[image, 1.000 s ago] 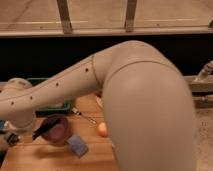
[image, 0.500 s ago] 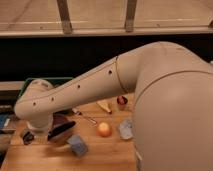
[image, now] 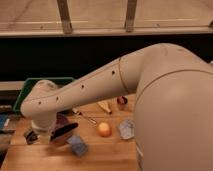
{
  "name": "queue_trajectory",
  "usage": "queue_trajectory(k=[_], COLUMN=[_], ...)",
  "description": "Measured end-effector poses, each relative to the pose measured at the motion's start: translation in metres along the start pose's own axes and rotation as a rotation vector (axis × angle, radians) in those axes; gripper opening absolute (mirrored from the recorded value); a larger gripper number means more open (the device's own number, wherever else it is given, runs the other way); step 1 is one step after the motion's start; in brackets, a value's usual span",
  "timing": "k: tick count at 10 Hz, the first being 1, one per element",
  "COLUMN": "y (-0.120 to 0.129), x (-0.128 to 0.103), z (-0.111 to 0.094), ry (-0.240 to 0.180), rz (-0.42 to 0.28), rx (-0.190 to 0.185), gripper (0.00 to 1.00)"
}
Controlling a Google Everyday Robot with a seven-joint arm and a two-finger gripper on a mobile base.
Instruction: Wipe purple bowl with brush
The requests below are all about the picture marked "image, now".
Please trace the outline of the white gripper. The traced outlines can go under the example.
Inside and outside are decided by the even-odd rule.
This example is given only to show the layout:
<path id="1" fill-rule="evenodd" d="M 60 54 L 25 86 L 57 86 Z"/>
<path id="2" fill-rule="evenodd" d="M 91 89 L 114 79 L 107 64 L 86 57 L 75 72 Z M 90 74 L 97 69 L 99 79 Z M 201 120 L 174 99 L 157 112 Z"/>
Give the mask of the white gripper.
<path id="1" fill-rule="evenodd" d="M 55 122 L 53 122 L 50 126 L 40 126 L 36 122 L 32 121 L 31 126 L 33 131 L 37 134 L 40 143 L 50 143 L 52 132 L 55 128 Z"/>

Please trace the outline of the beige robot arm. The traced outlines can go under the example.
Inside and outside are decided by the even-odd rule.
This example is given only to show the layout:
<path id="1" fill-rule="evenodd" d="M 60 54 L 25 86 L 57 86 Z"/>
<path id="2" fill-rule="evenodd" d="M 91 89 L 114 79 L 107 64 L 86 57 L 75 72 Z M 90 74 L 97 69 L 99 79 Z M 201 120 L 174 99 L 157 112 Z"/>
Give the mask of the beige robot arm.
<path id="1" fill-rule="evenodd" d="M 213 66 L 179 45 L 142 48 L 62 88 L 41 80 L 21 113 L 42 134 L 59 111 L 127 94 L 138 171 L 213 171 Z"/>

